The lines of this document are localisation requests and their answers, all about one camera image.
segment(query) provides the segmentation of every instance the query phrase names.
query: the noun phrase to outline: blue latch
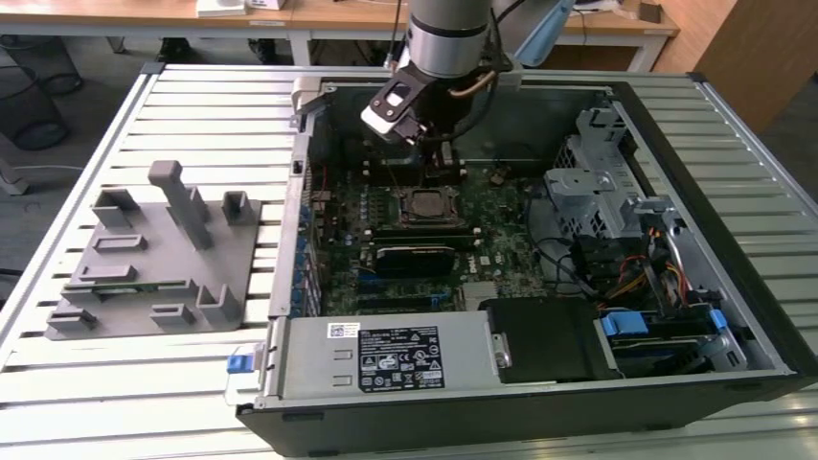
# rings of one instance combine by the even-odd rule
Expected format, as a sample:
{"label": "blue latch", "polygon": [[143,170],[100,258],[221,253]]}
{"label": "blue latch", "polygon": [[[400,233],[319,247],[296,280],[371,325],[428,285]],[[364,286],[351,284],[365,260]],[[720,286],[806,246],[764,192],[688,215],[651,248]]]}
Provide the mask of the blue latch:
{"label": "blue latch", "polygon": [[638,311],[611,311],[602,318],[602,329],[607,336],[648,333],[648,325]]}
{"label": "blue latch", "polygon": [[253,356],[233,355],[227,359],[228,374],[249,374],[253,372]]}
{"label": "blue latch", "polygon": [[720,310],[711,310],[711,320],[716,329],[727,329],[727,318]]}
{"label": "blue latch", "polygon": [[307,206],[305,204],[301,204],[301,209],[299,212],[299,217],[304,222],[309,221],[309,206]]}
{"label": "blue latch", "polygon": [[301,300],[304,300],[304,291],[303,289],[293,289],[289,293],[289,302],[292,304],[300,304]]}

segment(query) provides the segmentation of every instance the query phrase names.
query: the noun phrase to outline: slotted metal table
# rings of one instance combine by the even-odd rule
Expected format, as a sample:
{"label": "slotted metal table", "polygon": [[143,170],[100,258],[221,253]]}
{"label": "slotted metal table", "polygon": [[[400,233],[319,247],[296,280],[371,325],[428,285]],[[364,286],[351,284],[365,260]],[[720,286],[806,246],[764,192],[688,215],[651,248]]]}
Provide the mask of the slotted metal table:
{"label": "slotted metal table", "polygon": [[[292,145],[289,91],[299,76],[383,77],[365,68],[169,65],[136,80],[105,137],[0,313],[0,457],[280,458],[233,417],[255,395],[253,375],[225,359],[265,335],[268,296]],[[818,212],[771,154],[706,83],[687,76],[536,72],[527,80],[631,83],[715,210],[818,350]],[[184,166],[204,199],[244,190],[263,201],[244,325],[203,333],[51,342],[45,319],[75,271],[99,191],[128,188],[164,201],[147,182],[156,159]],[[663,186],[640,157],[654,188]],[[815,387],[732,407],[676,430],[436,448],[355,458],[818,458]]]}

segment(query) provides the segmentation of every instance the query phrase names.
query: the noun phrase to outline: black cable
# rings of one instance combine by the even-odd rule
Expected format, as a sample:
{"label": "black cable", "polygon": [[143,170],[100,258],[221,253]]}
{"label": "black cable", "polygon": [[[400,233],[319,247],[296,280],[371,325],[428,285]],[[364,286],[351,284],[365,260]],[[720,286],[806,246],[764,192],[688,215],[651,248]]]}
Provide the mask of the black cable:
{"label": "black cable", "polygon": [[388,43],[388,53],[395,56],[395,37],[398,36],[398,23],[400,22],[400,6],[403,5],[403,0],[398,0],[398,8],[395,9],[395,24],[392,24],[392,38]]}
{"label": "black cable", "polygon": [[538,245],[535,245],[536,241],[534,240],[534,236],[531,234],[531,225],[530,225],[531,197],[528,198],[528,203],[527,203],[526,208],[527,208],[527,211],[526,211],[526,233],[528,235],[528,240],[530,240],[531,246],[532,246],[534,250],[536,251],[536,253],[539,254],[539,257],[542,257],[546,261],[548,261],[548,263],[551,265],[554,265],[556,268],[559,268],[562,271],[564,271],[564,273],[571,278],[571,281],[574,282],[576,287],[586,293],[586,295],[588,297],[591,297],[594,299],[598,299],[600,297],[599,296],[599,292],[596,292],[592,289],[592,287],[588,286],[588,284],[582,280],[579,275],[576,275],[574,270],[571,270],[567,266],[564,266],[563,263],[560,263],[554,257],[551,257],[548,255],[548,253],[546,251],[542,250],[542,248]]}
{"label": "black cable", "polygon": [[491,86],[488,88],[488,96],[486,97],[486,102],[480,105],[480,109],[476,114],[470,118],[464,125],[460,125],[455,128],[451,134],[443,134],[436,137],[420,137],[419,142],[451,142],[459,137],[462,137],[471,129],[483,121],[486,115],[488,114],[488,109],[491,108],[491,104],[495,100],[495,95],[498,93],[498,77],[490,83]]}
{"label": "black cable", "polygon": [[315,46],[312,46],[309,50],[309,60],[315,63],[315,65],[320,65],[320,57],[323,56],[327,40],[312,40],[312,42],[315,43]]}
{"label": "black cable", "polygon": [[7,184],[9,184],[9,185],[15,185],[15,184],[16,184],[16,183],[17,183],[17,182],[21,180],[21,179],[23,179],[23,177],[19,177],[19,178],[16,179],[16,181],[15,181],[15,182],[12,182],[12,181],[8,179],[8,177],[7,177],[7,176],[3,174],[3,170],[0,170],[0,180],[3,180],[3,182],[5,182]]}
{"label": "black cable", "polygon": [[506,8],[500,15],[498,16],[498,24],[502,22],[502,20],[506,18],[506,16],[508,16],[511,13],[514,13],[514,10],[516,10],[519,8],[520,5],[523,5],[523,3],[526,3],[526,0],[516,0],[516,2],[514,2],[511,5],[508,5],[508,8]]}
{"label": "black cable", "polygon": [[0,268],[0,275],[23,276],[23,270],[15,270],[13,268]]}
{"label": "black cable", "polygon": [[575,12],[579,13],[579,17],[582,17],[583,21],[583,45],[579,47],[579,65],[583,65],[583,57],[586,53],[586,45],[588,44],[588,28],[586,27],[586,13],[582,10],[574,9]]}
{"label": "black cable", "polygon": [[371,61],[369,61],[369,57],[367,56],[367,54],[363,51],[363,48],[360,48],[360,42],[357,40],[353,40],[355,43],[355,48],[357,48],[357,53],[360,53],[360,56],[363,57],[363,61],[367,63],[367,65],[375,65]]}
{"label": "black cable", "polygon": [[495,62],[495,66],[500,65],[500,58],[503,54],[502,50],[502,35],[500,35],[500,20],[495,16],[495,9],[488,9],[488,14],[491,16],[491,28],[495,31],[495,56],[499,58],[498,62]]}
{"label": "black cable", "polygon": [[[570,254],[564,254],[559,259],[558,262],[562,264],[562,261],[564,259],[567,259],[568,257],[571,257]],[[558,272],[556,272],[556,282],[554,283],[554,293],[556,295],[579,295],[583,293],[583,290],[575,290],[574,292],[560,292],[560,285],[572,285],[576,286],[572,282],[570,281],[560,281],[560,267],[558,266]]]}
{"label": "black cable", "polygon": [[574,244],[574,241],[571,241],[568,238],[563,238],[563,237],[546,237],[546,238],[540,238],[539,240],[536,240],[534,245],[539,246],[539,244],[542,244],[543,242],[558,242],[559,244],[562,244],[564,246],[570,246],[571,244]]}

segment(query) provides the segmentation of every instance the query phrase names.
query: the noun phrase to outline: wooden desk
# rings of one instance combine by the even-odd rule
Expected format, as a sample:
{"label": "wooden desk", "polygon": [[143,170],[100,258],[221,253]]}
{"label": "wooden desk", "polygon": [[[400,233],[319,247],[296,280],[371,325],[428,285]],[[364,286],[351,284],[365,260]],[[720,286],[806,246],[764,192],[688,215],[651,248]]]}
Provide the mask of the wooden desk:
{"label": "wooden desk", "polygon": [[[400,29],[410,18],[407,2],[400,14]],[[395,0],[295,0],[289,26],[293,29],[391,31],[395,22]],[[660,24],[627,19],[611,12],[586,13],[590,35],[667,35],[679,32],[676,24],[664,16]],[[582,35],[582,18],[571,16],[562,31]]]}
{"label": "wooden desk", "polygon": [[818,2],[662,0],[683,26],[655,70],[700,72],[762,132],[818,68]]}
{"label": "wooden desk", "polygon": [[235,28],[252,27],[253,21],[279,21],[292,15],[292,4],[283,10],[252,10],[244,16],[196,17],[196,0],[3,0],[0,21],[19,24],[76,26],[165,26]]}
{"label": "wooden desk", "polygon": [[196,17],[196,0],[0,0],[0,34],[288,38],[283,10]]}
{"label": "wooden desk", "polygon": [[[395,20],[390,0],[288,0],[280,11],[196,17],[196,0],[0,0],[0,33],[21,35],[205,36],[285,38],[296,65],[309,65],[309,40],[387,40]],[[403,8],[404,29],[408,8]],[[667,37],[679,29],[610,12],[568,19],[560,45],[638,48],[628,70],[650,71]]]}
{"label": "wooden desk", "polygon": [[[402,8],[400,31],[408,17],[407,8]],[[292,52],[307,56],[311,39],[387,40],[394,22],[394,0],[295,0],[288,25],[295,37]],[[611,12],[586,13],[586,28],[582,17],[570,17],[558,44],[636,48],[627,70],[648,72],[667,38],[678,33],[667,16],[660,24],[652,24]]]}

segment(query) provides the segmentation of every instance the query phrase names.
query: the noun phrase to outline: white table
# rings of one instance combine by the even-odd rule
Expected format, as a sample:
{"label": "white table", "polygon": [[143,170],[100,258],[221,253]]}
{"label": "white table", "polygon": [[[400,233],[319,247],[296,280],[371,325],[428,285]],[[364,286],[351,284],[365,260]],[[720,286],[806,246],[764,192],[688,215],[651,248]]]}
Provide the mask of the white table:
{"label": "white table", "polygon": [[[225,360],[236,346],[267,334],[287,187],[269,177],[288,167],[292,145],[303,142],[288,120],[292,81],[305,74],[383,76],[365,68],[208,65],[169,65],[161,74],[139,76],[0,312],[0,458],[280,458],[233,417],[224,399]],[[818,351],[818,284],[805,278],[818,270],[818,212],[803,190],[707,85],[672,75],[531,74],[568,81],[578,76],[631,83]],[[43,337],[45,319],[96,223],[89,204],[103,187],[125,187],[136,199],[161,201],[161,191],[145,180],[155,159],[196,166],[183,179],[199,185],[204,199],[239,189],[264,202],[249,283],[255,299],[247,302],[243,329],[51,342]],[[654,188],[663,190],[651,164],[644,157],[640,161]],[[239,394],[229,402],[248,402],[255,385],[253,375],[237,376],[231,386]],[[814,459],[813,393],[743,404],[678,430],[360,458]]]}

